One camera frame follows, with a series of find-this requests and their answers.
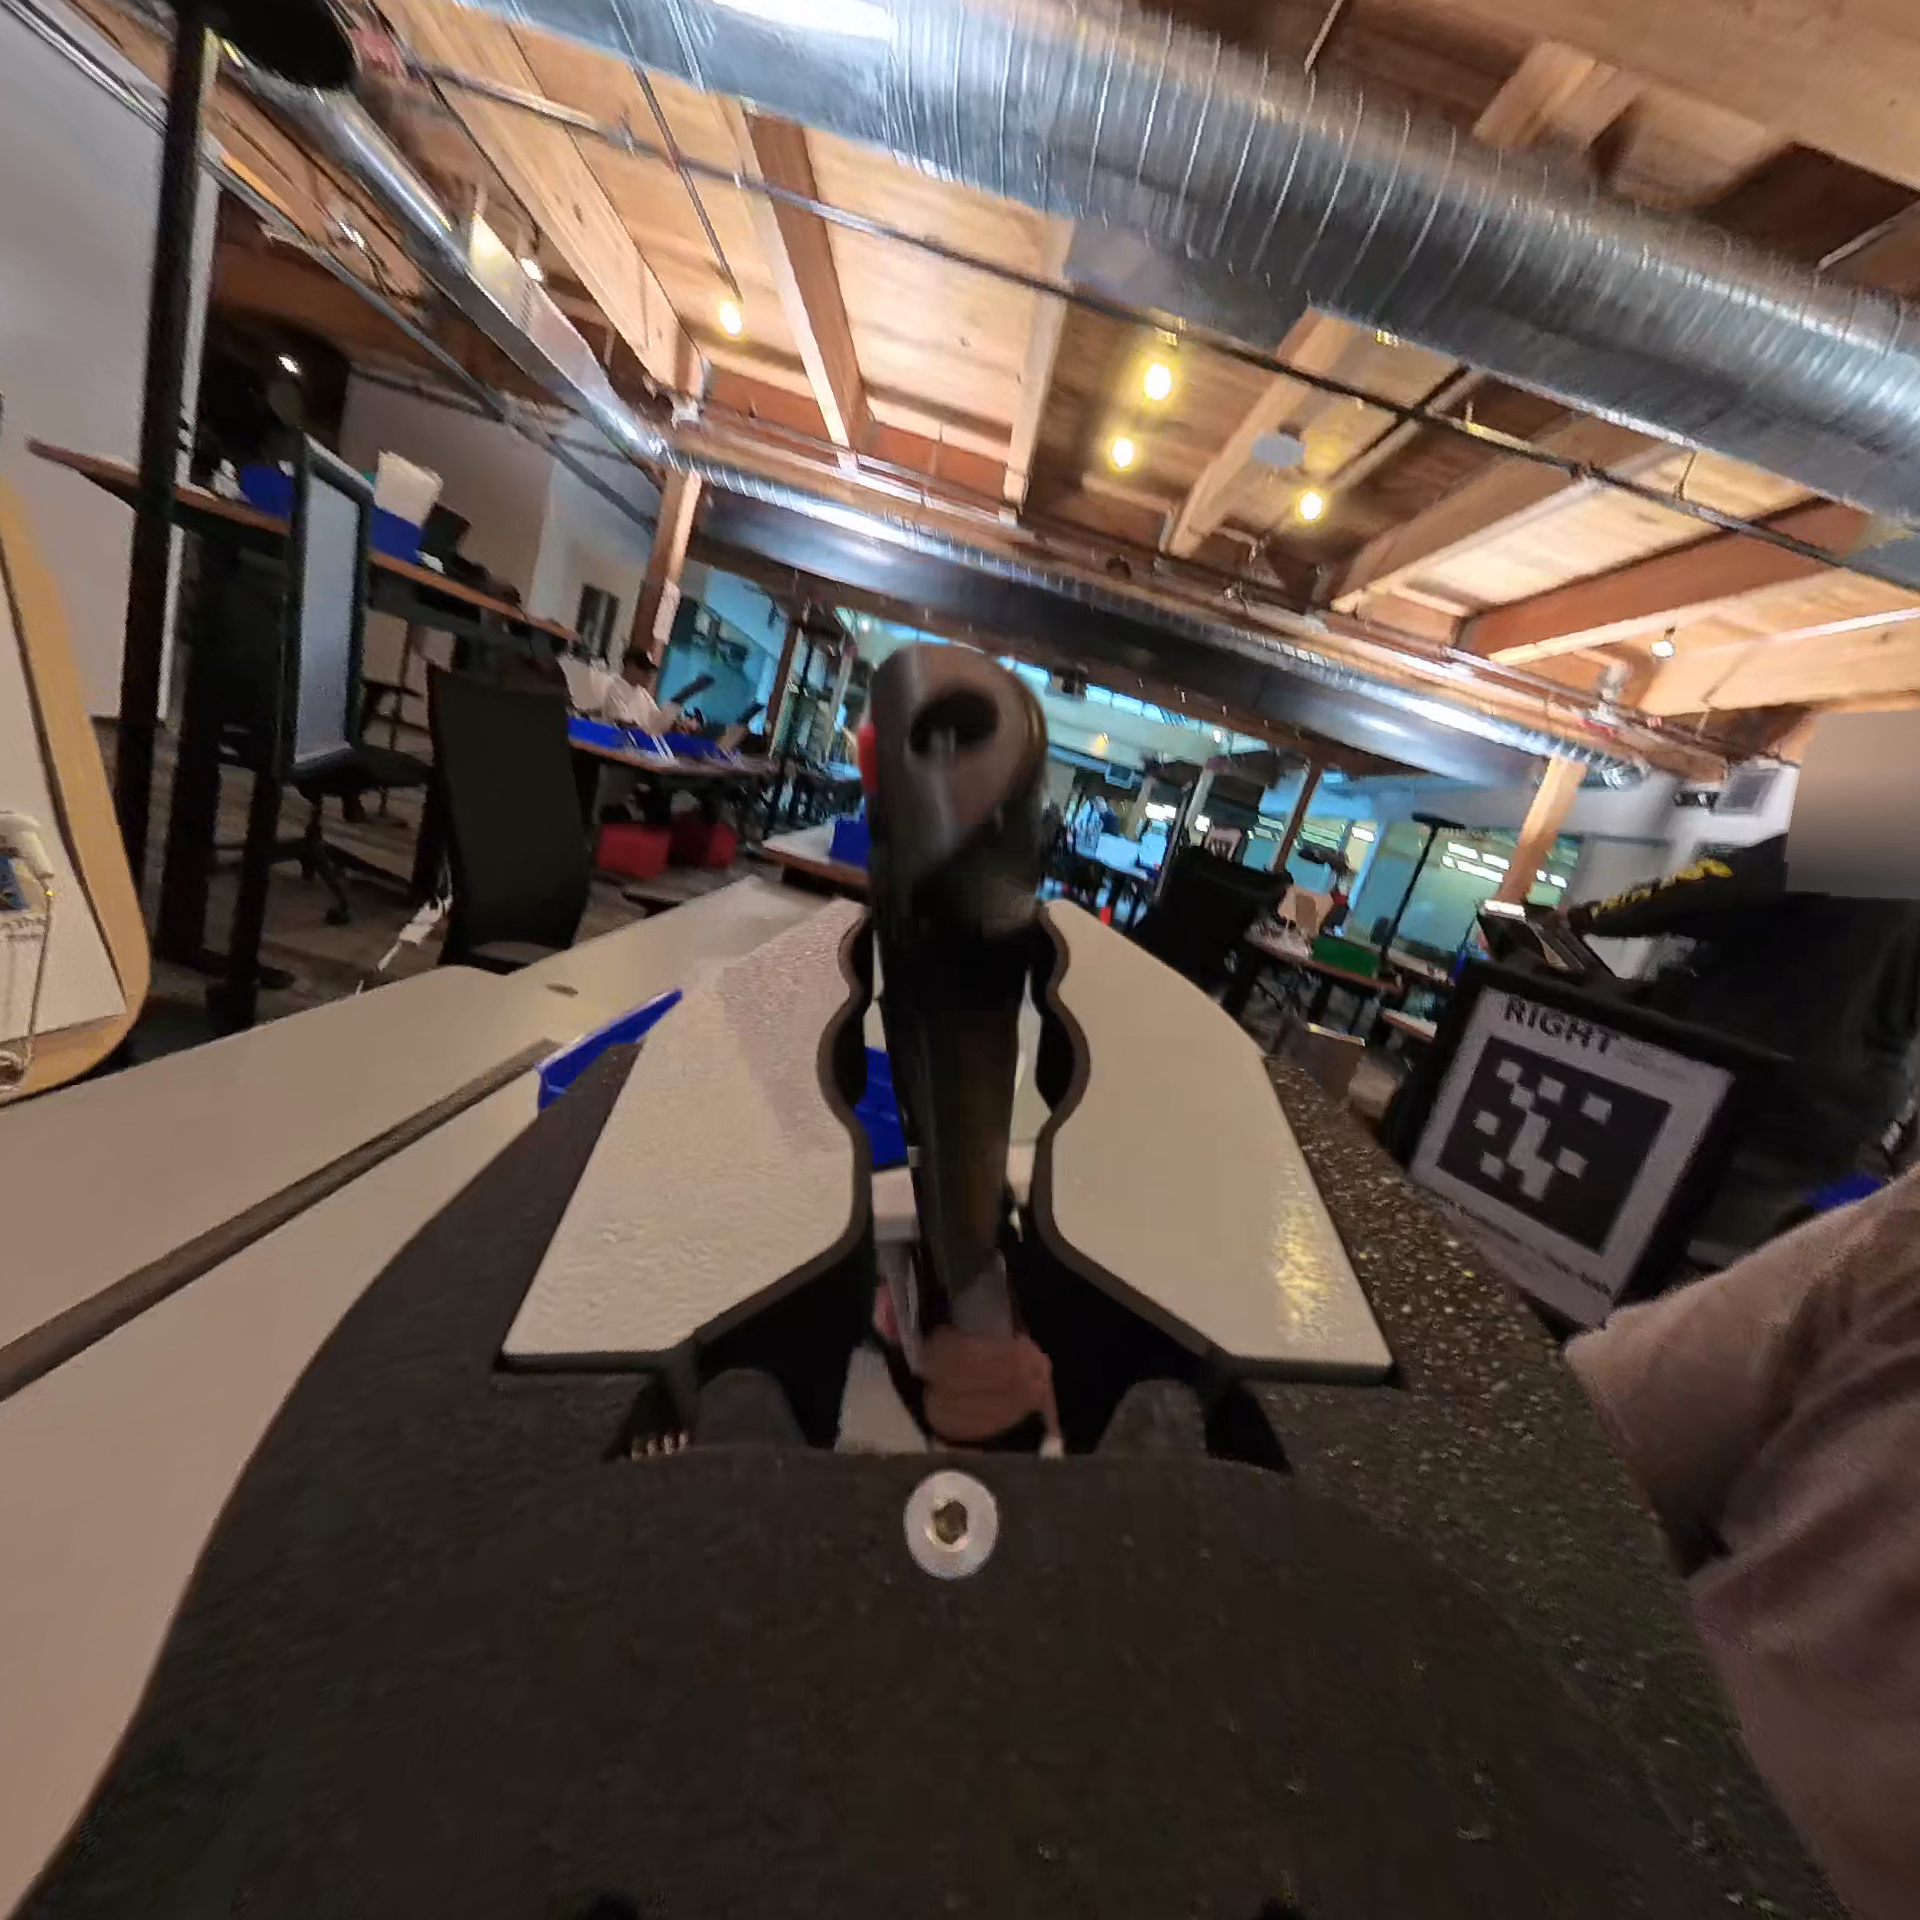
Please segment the slim silver air duct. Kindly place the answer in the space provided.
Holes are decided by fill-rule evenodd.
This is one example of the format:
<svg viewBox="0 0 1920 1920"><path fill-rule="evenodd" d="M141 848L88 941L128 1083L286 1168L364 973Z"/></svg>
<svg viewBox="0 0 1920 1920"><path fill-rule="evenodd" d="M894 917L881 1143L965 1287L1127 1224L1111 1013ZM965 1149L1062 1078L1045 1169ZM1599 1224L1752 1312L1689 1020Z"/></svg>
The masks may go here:
<svg viewBox="0 0 1920 1920"><path fill-rule="evenodd" d="M672 420L634 414L613 389L585 336L534 286L484 223L455 223L425 181L348 92L277 78L244 55L229 68L262 108L290 121L304 141L360 188L394 230L400 248L493 348L541 392L588 420L630 464L690 472L718 489L804 519L884 535L892 521L778 478L714 461L686 446Z"/></svg>

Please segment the person's right hand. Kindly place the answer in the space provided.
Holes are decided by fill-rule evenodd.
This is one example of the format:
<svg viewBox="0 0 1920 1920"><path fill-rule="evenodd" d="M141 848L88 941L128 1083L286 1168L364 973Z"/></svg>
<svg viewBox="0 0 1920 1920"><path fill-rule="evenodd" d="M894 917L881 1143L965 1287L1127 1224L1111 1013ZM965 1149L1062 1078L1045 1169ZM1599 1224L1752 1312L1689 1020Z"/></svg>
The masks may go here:
<svg viewBox="0 0 1920 1920"><path fill-rule="evenodd" d="M1061 1443L1052 1360L1016 1331L938 1325L922 1335L919 1408L936 1449L1045 1451Z"/></svg>

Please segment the black framed marker sign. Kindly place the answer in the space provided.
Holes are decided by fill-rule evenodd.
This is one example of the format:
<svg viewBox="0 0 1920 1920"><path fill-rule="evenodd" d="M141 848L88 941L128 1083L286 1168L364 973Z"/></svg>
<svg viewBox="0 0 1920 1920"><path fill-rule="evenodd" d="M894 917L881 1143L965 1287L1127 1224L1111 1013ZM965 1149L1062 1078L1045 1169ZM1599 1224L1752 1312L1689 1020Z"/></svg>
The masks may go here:
<svg viewBox="0 0 1920 1920"><path fill-rule="evenodd" d="M1503 1285L1591 1331L1673 1281L1775 1072L1583 981L1474 961L1385 1143Z"/></svg>

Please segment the instruction sheet on stand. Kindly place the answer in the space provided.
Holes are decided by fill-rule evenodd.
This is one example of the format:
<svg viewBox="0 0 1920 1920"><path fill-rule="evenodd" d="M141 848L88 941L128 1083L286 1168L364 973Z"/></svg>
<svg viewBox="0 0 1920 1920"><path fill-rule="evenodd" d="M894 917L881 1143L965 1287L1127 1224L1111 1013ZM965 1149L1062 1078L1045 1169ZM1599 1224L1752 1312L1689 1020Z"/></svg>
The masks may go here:
<svg viewBox="0 0 1920 1920"><path fill-rule="evenodd" d="M57 576L41 555L32 519L12 487L5 487L2 528L2 573L12 579L26 614L32 677L54 735L57 784L69 830L128 996L128 1009L106 1028L96 1028L87 1040L57 1041L52 1067L34 1075L29 1093L21 1096L24 1099L101 1069L133 1036L152 991L152 941L128 870L111 808L111 782L87 708Z"/></svg>

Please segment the black remote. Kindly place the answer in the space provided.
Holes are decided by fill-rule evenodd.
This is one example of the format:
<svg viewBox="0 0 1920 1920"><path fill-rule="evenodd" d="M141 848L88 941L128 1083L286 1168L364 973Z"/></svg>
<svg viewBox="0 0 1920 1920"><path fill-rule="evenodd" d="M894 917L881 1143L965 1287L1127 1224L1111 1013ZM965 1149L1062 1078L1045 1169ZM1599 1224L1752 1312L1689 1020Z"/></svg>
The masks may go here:
<svg viewBox="0 0 1920 1920"><path fill-rule="evenodd" d="M927 1333L1016 1333L1001 1227L1046 751L1033 691L968 647L905 645L871 683L868 901Z"/></svg>

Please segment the black office chair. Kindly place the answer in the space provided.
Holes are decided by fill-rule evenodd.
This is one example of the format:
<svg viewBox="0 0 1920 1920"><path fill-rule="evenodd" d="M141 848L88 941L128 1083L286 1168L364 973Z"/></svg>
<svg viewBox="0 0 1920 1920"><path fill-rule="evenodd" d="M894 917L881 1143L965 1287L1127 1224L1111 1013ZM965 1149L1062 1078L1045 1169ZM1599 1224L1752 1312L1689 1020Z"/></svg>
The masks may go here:
<svg viewBox="0 0 1920 1920"><path fill-rule="evenodd" d="M1182 848L1134 940L1205 993L1225 990L1245 932L1265 919L1286 877L1241 867L1207 848Z"/></svg>
<svg viewBox="0 0 1920 1920"><path fill-rule="evenodd" d="M566 950L591 854L564 695L431 665L425 704L448 867L438 960L511 973Z"/></svg>

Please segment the black framed display on stand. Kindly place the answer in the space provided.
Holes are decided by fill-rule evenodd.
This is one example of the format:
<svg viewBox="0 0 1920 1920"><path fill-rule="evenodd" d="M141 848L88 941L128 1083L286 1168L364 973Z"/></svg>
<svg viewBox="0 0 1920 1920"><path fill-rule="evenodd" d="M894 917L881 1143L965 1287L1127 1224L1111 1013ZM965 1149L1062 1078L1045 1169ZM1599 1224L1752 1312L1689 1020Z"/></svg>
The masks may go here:
<svg viewBox="0 0 1920 1920"><path fill-rule="evenodd" d="M287 541L281 763L290 780L360 741L374 495L364 472L304 439Z"/></svg>

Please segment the large silver air duct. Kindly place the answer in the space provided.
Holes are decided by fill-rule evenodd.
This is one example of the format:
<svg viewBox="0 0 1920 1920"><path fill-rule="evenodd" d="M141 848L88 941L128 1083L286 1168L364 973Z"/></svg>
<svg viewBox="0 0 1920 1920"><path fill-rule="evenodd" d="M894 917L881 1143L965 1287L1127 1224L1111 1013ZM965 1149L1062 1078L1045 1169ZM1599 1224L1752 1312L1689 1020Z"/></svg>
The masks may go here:
<svg viewBox="0 0 1920 1920"><path fill-rule="evenodd" d="M1916 303L1132 6L493 5L1164 259L1182 319L1368 321L1840 500L1916 587Z"/></svg>

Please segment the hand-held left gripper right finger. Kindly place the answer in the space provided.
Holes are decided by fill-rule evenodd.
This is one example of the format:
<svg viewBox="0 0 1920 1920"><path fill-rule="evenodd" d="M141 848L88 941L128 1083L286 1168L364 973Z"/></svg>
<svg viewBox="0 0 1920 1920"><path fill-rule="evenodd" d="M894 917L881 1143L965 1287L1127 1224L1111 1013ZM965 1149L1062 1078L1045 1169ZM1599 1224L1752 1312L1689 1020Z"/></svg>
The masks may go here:
<svg viewBox="0 0 1920 1920"><path fill-rule="evenodd" d="M1062 1439L1100 1439L1141 1383L1202 1408L1261 1385L1391 1385L1258 1046L1084 908L1045 902L1038 935L1028 1321Z"/></svg>

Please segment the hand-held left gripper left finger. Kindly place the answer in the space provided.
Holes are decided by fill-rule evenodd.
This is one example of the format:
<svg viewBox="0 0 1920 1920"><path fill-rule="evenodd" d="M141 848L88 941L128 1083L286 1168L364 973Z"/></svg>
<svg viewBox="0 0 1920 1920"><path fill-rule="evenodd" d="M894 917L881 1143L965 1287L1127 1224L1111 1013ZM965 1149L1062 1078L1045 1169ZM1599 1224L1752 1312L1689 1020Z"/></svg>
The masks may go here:
<svg viewBox="0 0 1920 1920"><path fill-rule="evenodd" d="M649 1030L500 1343L516 1373L778 1381L841 1423L873 1308L873 1155L854 1101L868 915L831 901L725 961Z"/></svg>

